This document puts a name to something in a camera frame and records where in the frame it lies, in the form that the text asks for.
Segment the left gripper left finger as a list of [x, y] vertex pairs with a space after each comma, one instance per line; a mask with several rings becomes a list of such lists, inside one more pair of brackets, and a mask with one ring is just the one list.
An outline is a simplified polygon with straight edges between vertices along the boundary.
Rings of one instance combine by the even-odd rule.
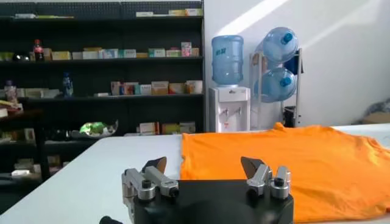
[[132, 210], [135, 200], [151, 202], [159, 194], [170, 200], [179, 196], [179, 182], [165, 175], [167, 157], [149, 160], [138, 171], [126, 169], [121, 175], [122, 202]]

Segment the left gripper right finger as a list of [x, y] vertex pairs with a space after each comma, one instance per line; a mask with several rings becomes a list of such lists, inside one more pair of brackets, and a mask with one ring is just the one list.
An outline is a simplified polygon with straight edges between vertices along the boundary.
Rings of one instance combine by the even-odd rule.
[[265, 193], [272, 198], [286, 200], [291, 191], [291, 172], [286, 166], [279, 166], [277, 173], [260, 159], [241, 157], [241, 165], [247, 177], [249, 190], [255, 197]]

